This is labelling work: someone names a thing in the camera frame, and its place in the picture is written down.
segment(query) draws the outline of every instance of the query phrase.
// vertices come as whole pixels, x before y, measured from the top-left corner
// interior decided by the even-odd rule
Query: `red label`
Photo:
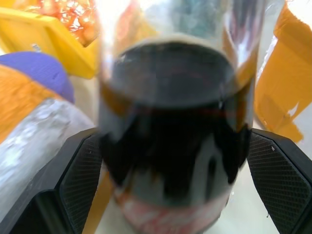
[[[195,234],[213,223],[221,214],[229,193],[205,205],[186,209],[164,209],[133,197],[119,197],[119,205],[128,221],[145,234]]]

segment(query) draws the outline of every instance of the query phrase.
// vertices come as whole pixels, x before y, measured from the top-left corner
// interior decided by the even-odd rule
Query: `purple cap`
[[[74,88],[60,62],[38,52],[15,52],[0,56],[0,64],[18,70],[74,103]]]

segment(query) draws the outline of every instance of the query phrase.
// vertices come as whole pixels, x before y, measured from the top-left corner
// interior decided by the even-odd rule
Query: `yellow container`
[[[15,1],[0,0],[0,48],[4,52],[41,51],[59,60],[71,75],[88,79],[95,75],[98,39],[83,47],[58,19],[12,9]]]

